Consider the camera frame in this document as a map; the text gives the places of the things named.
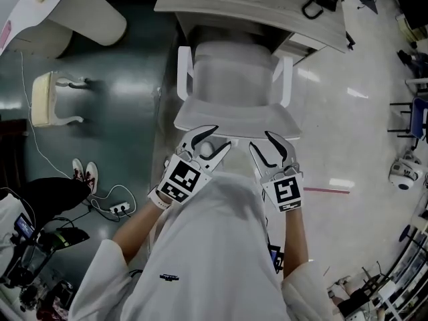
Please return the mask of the person's right forearm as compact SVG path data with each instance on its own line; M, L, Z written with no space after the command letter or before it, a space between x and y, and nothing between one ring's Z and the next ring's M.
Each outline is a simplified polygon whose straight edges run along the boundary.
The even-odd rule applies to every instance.
M309 261L302 209L286 213L284 244L284 278Z

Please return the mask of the black round stool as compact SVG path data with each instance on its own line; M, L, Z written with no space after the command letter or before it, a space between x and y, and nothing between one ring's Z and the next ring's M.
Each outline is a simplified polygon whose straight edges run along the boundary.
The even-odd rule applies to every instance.
M414 242L414 236L409 234L410 230L411 230L412 226L410 224L408 224L404 230L402 231L402 233L399 236L399 242L403 242L405 239L408 239L411 242Z

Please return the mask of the white chair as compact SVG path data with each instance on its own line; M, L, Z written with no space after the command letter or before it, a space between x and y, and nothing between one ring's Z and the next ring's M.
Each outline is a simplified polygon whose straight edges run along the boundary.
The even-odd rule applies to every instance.
M296 140L302 131L287 111L293 59L276 57L261 45L205 41L181 46L177 95L183 101L174 120L179 130L216 126L223 138L264 140L266 132Z

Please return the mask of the white round robot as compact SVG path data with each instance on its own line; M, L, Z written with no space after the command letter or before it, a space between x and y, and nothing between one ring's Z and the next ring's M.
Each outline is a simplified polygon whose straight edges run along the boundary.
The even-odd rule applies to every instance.
M413 150L407 150L404 155L397 158L389 171L389 182L400 190L409 190L417 181L428 174L428 166L423 165L415 156Z

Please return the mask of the white curved console table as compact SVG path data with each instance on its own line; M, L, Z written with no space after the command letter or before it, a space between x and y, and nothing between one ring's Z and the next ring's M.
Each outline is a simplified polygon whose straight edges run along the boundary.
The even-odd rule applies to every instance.
M58 58L73 33L102 46L117 43L127 21L106 0L0 0L0 34L11 21L6 50L24 51L45 58Z

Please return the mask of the person's white shirt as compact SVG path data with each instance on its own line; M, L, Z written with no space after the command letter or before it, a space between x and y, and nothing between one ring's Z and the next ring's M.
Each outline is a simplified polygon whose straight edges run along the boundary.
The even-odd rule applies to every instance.
M216 176L172 203L127 264L101 242L69 321L333 321L322 274L308 261L282 280L268 250L252 179Z

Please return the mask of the glass display shelf unit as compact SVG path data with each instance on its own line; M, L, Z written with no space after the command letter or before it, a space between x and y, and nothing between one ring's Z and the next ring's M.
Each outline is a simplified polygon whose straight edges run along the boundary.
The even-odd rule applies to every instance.
M414 319L428 302L428 236L418 229L411 228L409 234L414 242L405 239L405 246L388 278L395 283L395 291L386 303L385 321Z

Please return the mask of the person's beige trousers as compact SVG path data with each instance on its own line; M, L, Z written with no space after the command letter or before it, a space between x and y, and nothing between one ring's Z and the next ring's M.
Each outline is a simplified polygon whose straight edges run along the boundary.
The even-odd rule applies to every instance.
M229 150L214 173L239 175L253 181L257 179L253 160L244 150L237 147Z

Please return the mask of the person's left forearm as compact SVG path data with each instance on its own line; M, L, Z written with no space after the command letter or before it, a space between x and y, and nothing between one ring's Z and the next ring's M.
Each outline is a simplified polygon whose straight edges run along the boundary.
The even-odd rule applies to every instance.
M151 229L164 211L149 199L144 207L131 216L114 234L112 240L121 249L127 264L139 252Z

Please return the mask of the blue office chair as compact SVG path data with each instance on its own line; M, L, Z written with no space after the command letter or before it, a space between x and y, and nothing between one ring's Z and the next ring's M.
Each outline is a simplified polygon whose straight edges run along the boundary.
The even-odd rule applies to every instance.
M406 106L401 114L409 114L409 126L405 129L388 129L388 133L397 133L398 138L411 138L414 143L411 150L415 150L420 140L425 139L428 144L428 101L420 97L413 98L412 102L393 102L389 106Z

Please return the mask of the cream cushioned stool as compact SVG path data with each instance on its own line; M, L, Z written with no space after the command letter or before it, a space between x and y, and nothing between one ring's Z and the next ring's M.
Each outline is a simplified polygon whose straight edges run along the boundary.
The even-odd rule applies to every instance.
M33 82L31 95L31 123L34 127L64 126L72 122L82 123L81 116L59 118L56 115L57 87L86 89L85 78L76 78L64 72L48 72Z

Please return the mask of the pale storage crate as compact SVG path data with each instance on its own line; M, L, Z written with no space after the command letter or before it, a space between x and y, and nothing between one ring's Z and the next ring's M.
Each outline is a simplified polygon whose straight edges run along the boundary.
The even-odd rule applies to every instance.
M409 43L419 41L419 30L412 29L403 14L396 16L396 21L398 23L400 32Z

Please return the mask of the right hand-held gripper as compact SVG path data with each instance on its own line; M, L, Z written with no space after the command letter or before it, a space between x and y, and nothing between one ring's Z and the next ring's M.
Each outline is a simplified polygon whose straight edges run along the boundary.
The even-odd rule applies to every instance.
M257 145L249 143L249 152L261 176L261 186L278 212L300 208L303 203L303 173L296 160L295 148L279 134L267 130L265 135L280 154L282 163L280 166L268 163Z

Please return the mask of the dark brown wooden cabinet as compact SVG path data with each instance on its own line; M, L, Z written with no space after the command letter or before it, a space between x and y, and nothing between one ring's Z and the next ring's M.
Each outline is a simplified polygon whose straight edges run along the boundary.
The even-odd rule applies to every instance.
M24 143L26 138L26 119L0 119L1 187L20 187L25 183Z

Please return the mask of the pink card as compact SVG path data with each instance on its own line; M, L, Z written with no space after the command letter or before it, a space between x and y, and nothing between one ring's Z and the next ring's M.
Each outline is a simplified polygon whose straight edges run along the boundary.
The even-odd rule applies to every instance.
M2 32L0 34L0 49L4 49L5 48L6 42L7 42L7 39L9 37L10 33L11 33L11 21L8 20L5 23L5 25L3 27L3 30L2 30Z

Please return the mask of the white wrist watch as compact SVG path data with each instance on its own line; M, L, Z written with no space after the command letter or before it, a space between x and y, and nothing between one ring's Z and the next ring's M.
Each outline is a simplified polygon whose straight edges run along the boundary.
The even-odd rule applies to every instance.
M147 197L159 209L166 210L171 206L171 202L165 202L161 199L160 195L158 194L157 187L154 187Z

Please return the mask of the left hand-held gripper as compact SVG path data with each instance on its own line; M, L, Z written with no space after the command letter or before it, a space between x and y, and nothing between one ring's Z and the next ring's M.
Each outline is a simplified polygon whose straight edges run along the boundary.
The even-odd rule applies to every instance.
M196 146L212 135L218 125L203 125L184 134L172 157L166 161L160 183L156 186L158 194L165 202L189 202L212 179L211 173L231 150L231 142L222 144L209 157L200 156Z

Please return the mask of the black desk telephone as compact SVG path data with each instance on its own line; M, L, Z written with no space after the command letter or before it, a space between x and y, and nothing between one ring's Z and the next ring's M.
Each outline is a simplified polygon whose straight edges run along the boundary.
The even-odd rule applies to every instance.
M338 0L308 0L301 8L302 14L304 17L306 17L309 20L314 20L319 18L324 13L324 10L327 9L331 12L336 11ZM319 10L315 13L310 15L307 11L307 9L312 5L315 4L319 6Z

